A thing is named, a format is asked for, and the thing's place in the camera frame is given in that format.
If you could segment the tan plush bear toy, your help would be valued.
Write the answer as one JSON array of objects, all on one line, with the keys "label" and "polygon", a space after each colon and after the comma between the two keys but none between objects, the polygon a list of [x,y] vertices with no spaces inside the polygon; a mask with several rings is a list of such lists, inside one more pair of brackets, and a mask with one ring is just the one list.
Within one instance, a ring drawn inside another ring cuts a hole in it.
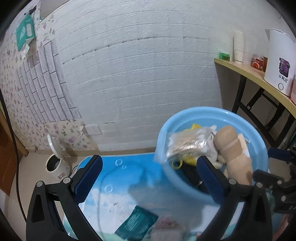
[{"label": "tan plush bear toy", "polygon": [[224,126],[218,130],[214,143],[219,154],[226,161],[224,175],[235,179],[239,184],[252,184],[252,159],[243,153],[243,148],[236,130]]}]

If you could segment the cotton swabs plastic bag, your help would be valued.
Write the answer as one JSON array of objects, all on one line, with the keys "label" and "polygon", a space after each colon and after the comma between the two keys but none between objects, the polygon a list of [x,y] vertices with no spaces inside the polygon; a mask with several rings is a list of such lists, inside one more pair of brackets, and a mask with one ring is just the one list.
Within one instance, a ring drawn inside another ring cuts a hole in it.
[{"label": "cotton swabs plastic bag", "polygon": [[180,132],[160,131],[154,161],[159,164],[176,162],[187,157],[197,160],[207,156],[207,138],[211,129],[208,126]]}]

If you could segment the yellow mesh bag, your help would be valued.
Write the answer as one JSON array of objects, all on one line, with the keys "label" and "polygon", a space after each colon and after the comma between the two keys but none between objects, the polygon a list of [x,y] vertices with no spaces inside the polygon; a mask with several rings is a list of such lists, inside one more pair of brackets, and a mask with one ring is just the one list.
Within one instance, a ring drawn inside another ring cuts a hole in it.
[{"label": "yellow mesh bag", "polygon": [[[186,129],[187,130],[195,130],[195,129],[198,129],[198,128],[201,128],[200,125],[198,125],[197,123],[194,123],[191,125],[191,127],[189,129]],[[180,159],[179,161],[177,162],[172,162],[171,163],[171,167],[174,169],[174,170],[178,170],[180,169],[184,164],[187,164],[189,166],[193,166],[193,167],[196,167],[196,160],[194,158],[191,158],[191,157],[187,157],[187,158],[184,158],[184,159]]]}]

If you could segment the white plush bunny toy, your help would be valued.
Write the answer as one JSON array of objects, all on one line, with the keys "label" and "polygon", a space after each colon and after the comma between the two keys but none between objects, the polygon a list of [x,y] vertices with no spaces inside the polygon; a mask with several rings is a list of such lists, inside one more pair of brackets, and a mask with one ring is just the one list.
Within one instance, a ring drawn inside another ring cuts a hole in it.
[{"label": "white plush bunny toy", "polygon": [[207,158],[215,168],[220,169],[224,165],[226,165],[226,161],[219,154],[219,151],[217,150],[214,143],[214,138],[215,138],[215,135],[217,134],[217,130],[216,130],[217,126],[212,125],[209,128],[211,129],[211,133],[210,133],[210,136],[207,138],[207,145],[209,147],[209,150],[207,152]]}]

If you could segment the white rice cooker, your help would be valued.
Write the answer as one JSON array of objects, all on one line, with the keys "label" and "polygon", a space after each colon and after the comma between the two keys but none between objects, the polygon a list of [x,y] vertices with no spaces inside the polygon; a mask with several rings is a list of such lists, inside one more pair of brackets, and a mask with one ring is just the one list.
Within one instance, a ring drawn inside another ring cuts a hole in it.
[{"label": "white rice cooker", "polygon": [[62,154],[62,146],[58,139],[48,134],[47,140],[53,154],[46,161],[45,169],[49,174],[61,181],[69,176],[71,171],[70,165]]}]

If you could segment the bag of pink beads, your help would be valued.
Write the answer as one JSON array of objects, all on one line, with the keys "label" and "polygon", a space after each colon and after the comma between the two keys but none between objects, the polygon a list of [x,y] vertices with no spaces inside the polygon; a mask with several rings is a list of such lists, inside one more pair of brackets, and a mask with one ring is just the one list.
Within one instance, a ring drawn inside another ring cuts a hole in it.
[{"label": "bag of pink beads", "polygon": [[152,241],[183,240],[184,228],[169,217],[159,218],[152,227]]}]

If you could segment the dark green sachet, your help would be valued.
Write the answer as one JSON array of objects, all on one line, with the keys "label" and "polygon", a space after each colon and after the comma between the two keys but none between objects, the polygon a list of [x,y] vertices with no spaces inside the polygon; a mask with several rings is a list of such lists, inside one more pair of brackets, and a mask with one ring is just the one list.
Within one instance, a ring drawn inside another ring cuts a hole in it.
[{"label": "dark green sachet", "polygon": [[137,205],[114,233],[123,240],[142,240],[158,218],[158,215]]}]

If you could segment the light blue plastic basin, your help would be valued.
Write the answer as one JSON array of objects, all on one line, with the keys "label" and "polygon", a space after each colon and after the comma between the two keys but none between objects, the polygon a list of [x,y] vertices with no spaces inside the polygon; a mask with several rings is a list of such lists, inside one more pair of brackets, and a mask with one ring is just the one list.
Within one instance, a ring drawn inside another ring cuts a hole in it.
[{"label": "light blue plastic basin", "polygon": [[227,125],[233,126],[238,133],[242,133],[249,140],[247,147],[252,158],[253,169],[268,170],[268,154],[265,142],[259,132],[248,121],[231,111],[221,108],[208,106],[189,108],[174,114],[164,123],[158,135],[154,154],[154,161],[162,164],[166,177],[180,192],[203,203],[215,204],[209,194],[197,190],[187,182],[183,175],[179,175],[166,162],[169,134],[183,131],[193,123],[201,126],[216,125],[218,129]]}]

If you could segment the wooden side table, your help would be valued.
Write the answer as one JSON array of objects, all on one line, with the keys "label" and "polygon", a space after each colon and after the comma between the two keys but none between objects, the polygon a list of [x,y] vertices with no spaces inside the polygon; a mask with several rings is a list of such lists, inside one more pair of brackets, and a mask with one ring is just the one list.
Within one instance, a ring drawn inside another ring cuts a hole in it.
[{"label": "wooden side table", "polygon": [[[232,112],[237,113],[238,109],[241,109],[255,123],[255,125],[266,138],[268,143],[272,147],[279,147],[280,144],[284,141],[285,137],[287,137],[288,132],[295,122],[295,104],[290,100],[290,98],[276,90],[263,79],[264,72],[246,64],[236,64],[233,61],[226,61],[215,58],[214,62],[240,75],[239,86],[236,92]],[[248,104],[244,105],[242,103],[242,97],[247,80],[250,80],[251,82],[258,85],[259,90],[251,98]],[[274,107],[276,107],[275,114],[266,125],[263,125],[260,120],[251,112],[252,107],[260,99],[260,97],[264,97]],[[285,110],[289,112],[289,116],[279,136],[277,137],[277,139],[274,139],[270,134],[270,131],[276,124],[276,122],[278,122],[278,120],[281,118]]]}]

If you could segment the white electric kettle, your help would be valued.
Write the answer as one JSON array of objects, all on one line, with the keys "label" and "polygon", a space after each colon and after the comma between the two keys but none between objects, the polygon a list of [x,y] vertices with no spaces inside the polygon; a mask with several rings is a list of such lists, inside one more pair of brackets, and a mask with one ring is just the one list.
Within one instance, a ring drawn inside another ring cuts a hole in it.
[{"label": "white electric kettle", "polygon": [[278,29],[265,32],[269,44],[264,80],[290,97],[295,77],[295,41]]}]

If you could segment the red snack packet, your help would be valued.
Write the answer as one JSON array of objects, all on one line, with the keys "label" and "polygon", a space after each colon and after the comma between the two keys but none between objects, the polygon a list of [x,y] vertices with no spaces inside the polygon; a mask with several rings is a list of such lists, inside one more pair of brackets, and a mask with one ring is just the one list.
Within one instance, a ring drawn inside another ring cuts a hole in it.
[{"label": "red snack packet", "polygon": [[267,68],[267,61],[268,61],[267,57],[253,54],[252,59],[251,59],[251,67],[265,72],[266,68]]}]

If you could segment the small green box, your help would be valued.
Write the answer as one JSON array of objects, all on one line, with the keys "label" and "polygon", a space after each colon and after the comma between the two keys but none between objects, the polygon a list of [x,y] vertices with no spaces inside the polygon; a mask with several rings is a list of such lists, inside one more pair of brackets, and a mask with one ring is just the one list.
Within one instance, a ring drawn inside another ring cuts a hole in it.
[{"label": "small green box", "polygon": [[225,61],[230,61],[230,55],[224,52],[219,53],[219,59],[225,60]]}]

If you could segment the stack of paper cups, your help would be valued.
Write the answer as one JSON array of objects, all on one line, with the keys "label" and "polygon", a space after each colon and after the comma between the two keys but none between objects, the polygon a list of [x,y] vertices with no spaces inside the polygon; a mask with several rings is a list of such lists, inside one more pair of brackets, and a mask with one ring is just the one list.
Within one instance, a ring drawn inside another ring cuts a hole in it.
[{"label": "stack of paper cups", "polygon": [[243,63],[243,57],[245,53],[245,34],[242,31],[236,30],[234,32],[233,50],[234,61],[237,63]]}]

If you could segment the white wall socket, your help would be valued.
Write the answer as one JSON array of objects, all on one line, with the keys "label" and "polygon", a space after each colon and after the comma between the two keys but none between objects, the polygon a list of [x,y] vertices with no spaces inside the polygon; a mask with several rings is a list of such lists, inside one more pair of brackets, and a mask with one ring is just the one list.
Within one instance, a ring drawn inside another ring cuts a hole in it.
[{"label": "white wall socket", "polygon": [[102,131],[101,131],[98,124],[86,125],[85,128],[86,128],[86,131],[88,132],[89,135],[101,135],[102,134]]}]

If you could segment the green tissue pack on wall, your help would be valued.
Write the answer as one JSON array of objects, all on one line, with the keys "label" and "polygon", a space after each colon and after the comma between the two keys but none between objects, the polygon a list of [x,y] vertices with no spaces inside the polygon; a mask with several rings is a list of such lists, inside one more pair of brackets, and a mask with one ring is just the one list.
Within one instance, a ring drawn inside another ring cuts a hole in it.
[{"label": "green tissue pack on wall", "polygon": [[18,51],[21,51],[25,45],[30,44],[35,37],[34,21],[27,14],[16,29],[16,45]]}]

